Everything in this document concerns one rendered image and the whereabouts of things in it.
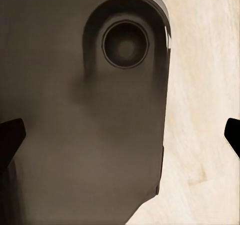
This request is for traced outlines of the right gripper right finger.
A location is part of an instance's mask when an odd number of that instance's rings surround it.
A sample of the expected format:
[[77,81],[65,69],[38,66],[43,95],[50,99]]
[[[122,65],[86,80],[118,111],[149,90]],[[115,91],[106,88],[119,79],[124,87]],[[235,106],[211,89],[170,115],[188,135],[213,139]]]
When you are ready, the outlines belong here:
[[240,120],[229,118],[225,125],[224,136],[240,158]]

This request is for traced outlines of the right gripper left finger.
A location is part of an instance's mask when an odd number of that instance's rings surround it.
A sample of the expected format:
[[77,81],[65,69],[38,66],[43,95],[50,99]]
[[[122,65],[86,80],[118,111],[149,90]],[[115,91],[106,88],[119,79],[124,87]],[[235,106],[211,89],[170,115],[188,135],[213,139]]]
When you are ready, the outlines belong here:
[[26,138],[23,119],[0,123],[0,178]]

